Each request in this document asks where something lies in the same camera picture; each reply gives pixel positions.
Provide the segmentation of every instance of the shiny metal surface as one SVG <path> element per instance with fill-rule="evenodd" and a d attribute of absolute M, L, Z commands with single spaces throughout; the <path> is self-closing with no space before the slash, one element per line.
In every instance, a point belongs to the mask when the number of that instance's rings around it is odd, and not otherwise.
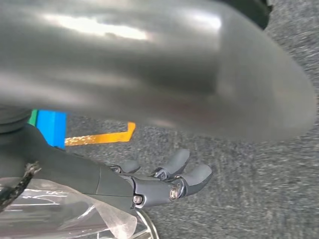
<path fill-rule="evenodd" d="M 204 0 L 2 0 L 0 103 L 249 140 L 316 115 L 311 82 L 253 23 Z"/>

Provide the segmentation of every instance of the orange tape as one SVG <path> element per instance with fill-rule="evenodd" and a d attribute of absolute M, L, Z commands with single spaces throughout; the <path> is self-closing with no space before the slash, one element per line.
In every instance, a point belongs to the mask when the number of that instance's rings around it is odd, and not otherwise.
<path fill-rule="evenodd" d="M 116 133 L 104 133 L 97 135 L 87 135 L 79 137 L 66 138 L 66 146 L 74 145 L 85 145 L 94 143 L 116 143 L 116 142 L 129 142 L 135 129 L 135 124 L 132 122 L 128 123 L 128 130 L 126 132 Z"/>

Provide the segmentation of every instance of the robotic hand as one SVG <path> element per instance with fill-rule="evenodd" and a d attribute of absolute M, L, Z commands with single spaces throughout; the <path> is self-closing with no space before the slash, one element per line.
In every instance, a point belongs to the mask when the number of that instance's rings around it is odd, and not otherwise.
<path fill-rule="evenodd" d="M 206 185 L 212 175 L 208 165 L 201 164 L 190 173 L 183 173 L 189 155 L 188 150 L 180 149 L 166 165 L 159 167 L 150 176 L 136 174 L 141 168 L 136 161 L 110 165 L 110 168 L 133 188 L 132 208 L 147 208 L 195 194 Z"/>

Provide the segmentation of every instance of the gray mechanical finger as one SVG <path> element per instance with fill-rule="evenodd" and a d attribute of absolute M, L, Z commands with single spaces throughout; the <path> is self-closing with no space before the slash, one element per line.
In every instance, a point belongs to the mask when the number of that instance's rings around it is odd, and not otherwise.
<path fill-rule="evenodd" d="M 212 176 L 212 169 L 206 164 L 196 167 L 190 173 L 175 176 L 171 183 L 178 188 L 178 198 L 197 193 L 205 187 Z"/>
<path fill-rule="evenodd" d="M 166 165 L 159 167 L 153 171 L 151 176 L 160 180 L 166 180 L 176 174 L 181 174 L 188 163 L 190 151 L 187 149 L 179 149 Z"/>

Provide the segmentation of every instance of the black cable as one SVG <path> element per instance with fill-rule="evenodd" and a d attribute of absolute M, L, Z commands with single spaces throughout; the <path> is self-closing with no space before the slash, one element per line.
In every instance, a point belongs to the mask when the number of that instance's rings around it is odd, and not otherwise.
<path fill-rule="evenodd" d="M 26 165 L 23 177 L 14 188 L 5 187 L 0 192 L 0 213 L 23 193 L 31 179 L 41 168 L 38 162 L 28 163 Z"/>

